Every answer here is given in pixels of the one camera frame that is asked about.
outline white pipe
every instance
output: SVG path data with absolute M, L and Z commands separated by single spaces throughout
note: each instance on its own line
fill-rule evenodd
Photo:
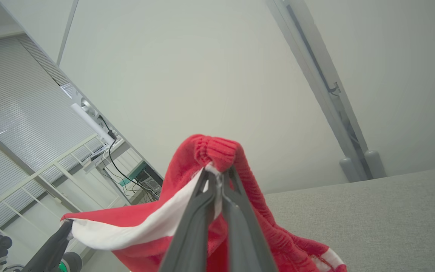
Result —
M 47 209 L 52 215 L 55 215 L 55 217 L 59 220 L 62 218 L 61 216 L 56 215 L 50 208 L 48 208 L 46 205 L 44 205 L 38 198 L 35 198 L 28 190 L 26 190 L 24 187 L 21 187 L 21 190 L 25 191 L 31 198 L 33 198 L 37 203 L 40 203 L 45 209 Z
M 108 145 L 111 145 L 114 142 L 114 139 L 112 139 L 112 137 L 110 137 L 110 135 L 107 134 L 77 103 L 71 105 L 71 108 L 83 119 L 83 121 L 85 121 L 85 123 L 102 137 Z
M 46 235 L 48 237 L 50 237 L 52 234 L 48 234 L 46 232 L 44 232 L 42 229 L 40 229 L 38 226 L 36 226 L 36 224 L 33 224 L 29 219 L 27 219 L 26 217 L 24 217 L 22 214 L 20 214 L 15 208 L 11 207 L 11 205 L 9 205 L 8 203 L 6 203 L 6 201 L 1 201 L 1 203 L 3 203 L 4 205 L 6 205 L 10 210 L 12 210 L 14 213 L 16 213 L 19 217 L 21 217 L 21 219 L 25 220 L 26 222 L 28 222 L 30 225 L 32 225 L 35 229 L 38 229 L 43 235 Z

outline black cable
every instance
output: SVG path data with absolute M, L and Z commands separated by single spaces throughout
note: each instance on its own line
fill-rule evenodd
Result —
M 103 123 L 105 124 L 105 126 L 107 127 L 107 129 L 110 131 L 110 128 L 107 125 L 107 122 L 105 122 L 105 120 L 102 118 Z M 145 189 L 142 185 L 140 185 L 139 183 L 133 181 L 132 179 L 130 179 L 129 177 L 127 177 L 124 173 L 122 173 L 122 171 L 117 167 L 117 165 L 115 165 L 114 159 L 112 159 L 112 146 L 114 146 L 114 144 L 116 143 L 117 139 L 114 140 L 114 142 L 110 145 L 110 147 L 108 148 L 108 157 L 110 158 L 110 161 L 112 162 L 112 164 L 114 165 L 115 169 L 117 169 L 117 171 L 122 174 L 122 176 L 124 176 L 126 179 L 128 179 L 129 181 L 137 184 L 138 186 L 140 186 L 140 188 L 142 188 L 142 190 L 145 190 L 146 193 L 149 193 L 149 191 L 147 189 Z
M 100 163 L 102 163 L 103 162 L 103 159 L 104 159 L 104 157 L 105 157 L 105 154 L 103 154 L 102 155 L 102 160 L 100 161 Z M 112 172 L 111 170 L 110 170 L 110 168 L 108 168 L 107 167 L 107 170 L 111 173 L 111 174 L 113 174 L 114 175 L 114 177 L 117 177 L 117 178 L 119 178 L 123 183 L 124 183 L 124 186 L 123 187 L 125 187 L 125 189 L 127 189 L 126 188 L 126 183 L 125 183 L 125 181 L 124 181 L 124 178 L 123 177 L 121 177 L 121 176 L 117 176 L 116 174 L 114 174 L 114 172 Z M 100 174 L 102 174 L 102 175 L 104 175 L 105 177 L 108 177 L 109 179 L 111 179 L 112 181 L 114 181 L 115 182 L 115 184 L 117 184 L 117 185 L 120 185 L 120 186 L 122 186 L 122 184 L 119 184 L 119 183 L 117 183 L 115 180 L 114 180 L 114 178 L 113 177 L 110 177 L 110 176 L 107 176 L 106 174 L 103 174 L 102 172 L 100 172 Z
M 117 137 L 115 136 L 115 133 L 108 127 L 107 122 L 105 122 L 105 119 L 103 119 L 103 117 L 100 115 L 98 116 L 98 118 L 102 119 L 103 123 L 105 124 L 105 126 L 108 129 L 108 133 L 110 135 L 110 137 L 112 137 L 112 139 L 117 140 Z
M 117 176 L 116 174 L 112 173 L 108 167 L 107 167 L 107 170 L 108 170 L 111 174 L 113 174 L 114 176 L 116 176 L 116 177 L 118 177 L 119 179 L 121 179 L 122 181 L 124 181 L 124 179 L 123 179 L 122 177 L 119 177 L 119 176 Z M 122 186 L 122 184 L 118 184 L 118 183 L 113 179 L 113 177 L 109 177 L 109 176 L 107 176 L 106 174 L 103 174 L 102 172 L 100 172 L 100 174 L 104 175 L 105 177 L 108 177 L 109 179 L 111 179 L 112 181 L 114 181 L 115 184 Z M 130 189 L 130 190 L 126 187 L 126 184 L 124 184 L 124 186 L 122 186 L 122 187 L 124 187 L 127 191 L 132 191 L 133 193 L 135 193 L 134 188 L 135 188 L 136 185 L 138 185 L 138 184 L 134 184 L 134 185 L 132 186 L 132 189 Z M 140 188 L 142 188 L 142 189 L 145 191 L 145 194 L 146 194 L 146 195 L 150 195 L 150 193 L 149 193 L 147 190 L 145 190 L 143 187 L 140 186 Z

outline red sweater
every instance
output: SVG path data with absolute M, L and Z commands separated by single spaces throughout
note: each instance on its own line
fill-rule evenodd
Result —
M 235 141 L 194 135 L 172 158 L 160 200 L 93 212 L 69 213 L 72 235 L 87 246 L 112 250 L 133 272 L 156 272 L 204 167 L 218 172 L 235 165 L 280 272 L 346 272 L 333 250 L 278 226 L 268 209 L 243 148 Z M 219 215 L 209 226 L 207 271 L 228 270 L 227 225 Z

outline fabric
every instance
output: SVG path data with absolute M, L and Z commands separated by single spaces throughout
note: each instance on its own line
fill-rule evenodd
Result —
M 200 172 L 224 172 L 234 164 L 280 272 L 346 272 L 342 260 L 328 246 L 300 238 L 278 226 L 245 158 L 235 141 L 194 135 L 172 158 L 160 200 L 93 212 L 69 213 L 72 235 L 83 244 L 111 250 L 133 272 L 157 271 L 176 232 Z M 217 217 L 208 234 L 207 271 L 228 270 L 227 225 Z

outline cable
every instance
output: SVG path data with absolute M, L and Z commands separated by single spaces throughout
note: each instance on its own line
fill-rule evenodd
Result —
M 110 161 L 105 157 L 105 153 L 106 153 L 106 152 L 107 152 L 107 149 L 105 149 L 105 151 L 103 152 L 102 159 L 100 160 L 100 163 L 103 162 L 103 159 L 107 160 L 107 162 L 110 162 Z M 115 184 L 117 184 L 117 185 L 122 186 L 123 188 L 125 188 L 125 189 L 124 189 L 124 192 L 125 192 L 125 190 L 127 190 L 127 191 L 132 191 L 133 193 L 135 193 L 135 190 L 133 189 L 133 188 L 135 187 L 135 184 L 133 185 L 132 189 L 129 190 L 129 189 L 126 187 L 127 184 L 125 183 L 123 177 L 114 174 L 114 172 L 112 172 L 112 171 L 110 170 L 110 168 L 108 168 L 108 167 L 107 167 L 107 170 L 108 170 L 111 174 L 113 174 L 114 177 L 119 178 L 119 179 L 123 182 L 124 185 L 122 185 L 122 184 L 116 182 L 116 181 L 114 180 L 113 177 L 110 177 L 110 176 L 107 176 L 106 174 L 103 174 L 100 170 L 98 170 L 98 171 L 100 172 L 100 174 L 102 174 L 102 175 L 104 175 L 105 177 L 108 177 L 109 179 L 111 179 L 112 181 L 114 181 Z
M 107 122 L 105 122 L 105 120 L 104 120 L 103 118 L 102 118 L 102 121 L 103 121 L 103 123 L 105 124 L 105 126 L 107 127 L 107 129 L 109 129 L 109 131 L 110 131 L 110 128 L 108 127 Z M 131 181 L 131 182 L 137 184 L 138 186 L 140 186 L 140 188 L 142 188 L 142 190 L 145 190 L 145 191 L 148 193 L 148 190 L 145 189 L 145 188 L 140 184 L 140 182 L 137 183 L 137 182 L 133 181 L 132 179 L 130 179 L 129 177 L 127 177 L 124 173 L 122 173 L 122 171 L 117 167 L 117 165 L 115 165 L 114 159 L 112 159 L 112 146 L 114 146 L 114 144 L 116 143 L 116 141 L 117 141 L 117 139 L 115 139 L 114 142 L 113 142 L 113 143 L 110 145 L 110 147 L 108 148 L 108 157 L 109 157 L 110 160 L 112 161 L 112 164 L 114 165 L 115 169 L 117 169 L 117 171 L 118 171 L 120 174 L 122 174 L 122 176 L 124 176 L 126 179 L 128 179 L 129 181 Z
M 111 174 L 113 174 L 114 176 L 116 176 L 116 177 L 122 179 L 122 181 L 124 181 L 123 177 L 114 174 L 114 173 L 113 173 L 113 172 L 112 172 L 108 167 L 107 167 L 107 170 L 108 170 Z M 152 189 L 143 186 L 142 183 L 140 183 L 139 181 L 137 181 L 137 183 L 135 183 L 135 184 L 133 185 L 133 187 L 135 187 L 136 185 L 140 186 L 140 188 L 147 189 L 147 190 L 149 190 L 149 191 L 154 192 Z
M 147 189 L 143 188 L 142 186 L 141 186 L 140 188 L 142 188 L 142 190 L 145 191 L 145 194 L 146 194 L 147 196 L 149 196 L 149 199 L 152 197 L 152 199 L 153 199 L 154 201 L 157 200 L 157 199 L 155 198 L 155 193 L 154 193 L 152 190 L 147 190 Z
M 113 174 L 115 177 L 121 179 L 122 182 L 124 182 L 124 179 L 123 179 L 121 176 L 118 176 L 118 175 L 114 174 L 114 173 L 113 173 L 113 172 L 112 172 L 108 167 L 107 167 L 107 170 L 108 170 L 111 174 Z M 117 182 L 114 180 L 113 177 L 107 176 L 106 174 L 102 173 L 100 170 L 98 170 L 98 171 L 100 172 L 100 174 L 104 175 L 105 177 L 108 177 L 108 178 L 111 179 L 113 182 L 115 182 L 115 184 L 117 184 L 117 185 L 119 185 L 119 186 L 122 186 L 122 184 L 117 183 Z M 130 190 L 126 187 L 126 185 L 127 185 L 127 184 L 124 184 L 124 185 L 122 186 L 123 188 L 125 188 L 125 189 L 124 189 L 124 194 L 125 194 L 125 196 L 128 196 L 128 197 L 130 197 L 130 198 L 133 198 L 133 197 L 135 196 L 135 193 L 136 193 L 136 191 L 134 190 L 134 188 L 135 188 L 136 185 L 138 185 L 140 188 L 142 188 L 142 191 L 143 191 L 143 193 L 144 193 L 144 195 L 143 195 L 144 198 L 145 198 L 145 196 L 148 196 L 148 195 L 149 195 L 149 192 L 148 192 L 147 190 L 145 190 L 144 187 L 143 187 L 143 186 L 140 186 L 139 184 L 134 184 Z M 132 192 L 134 193 L 134 195 L 129 196 L 128 194 L 125 193 L 126 190 L 127 190 L 127 191 L 132 191 Z
M 145 195 L 143 195 L 143 201 L 145 202 L 145 203 L 149 203 L 149 202 L 152 202 L 152 200 L 150 199 L 150 196 L 148 195 L 148 193 L 146 193 Z

